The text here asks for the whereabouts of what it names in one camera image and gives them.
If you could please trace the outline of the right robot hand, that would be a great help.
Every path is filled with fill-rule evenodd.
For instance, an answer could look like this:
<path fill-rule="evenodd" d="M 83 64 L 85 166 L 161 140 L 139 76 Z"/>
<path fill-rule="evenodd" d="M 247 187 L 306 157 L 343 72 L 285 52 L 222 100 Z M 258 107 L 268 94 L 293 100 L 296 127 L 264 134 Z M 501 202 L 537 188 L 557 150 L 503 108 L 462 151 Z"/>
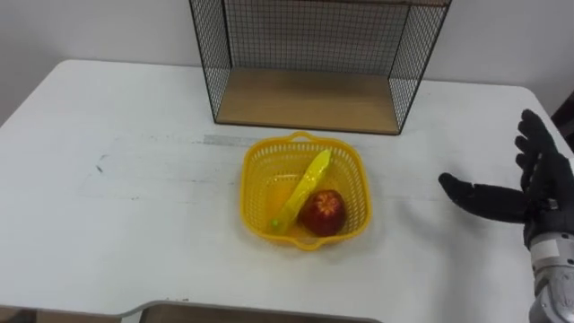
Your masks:
<path fill-rule="evenodd" d="M 471 183 L 443 172 L 439 184 L 448 198 L 475 216 L 524 226 L 529 247 L 545 233 L 573 233 L 573 172 L 542 119 L 530 109 L 517 125 L 516 164 L 522 170 L 520 189 Z"/>

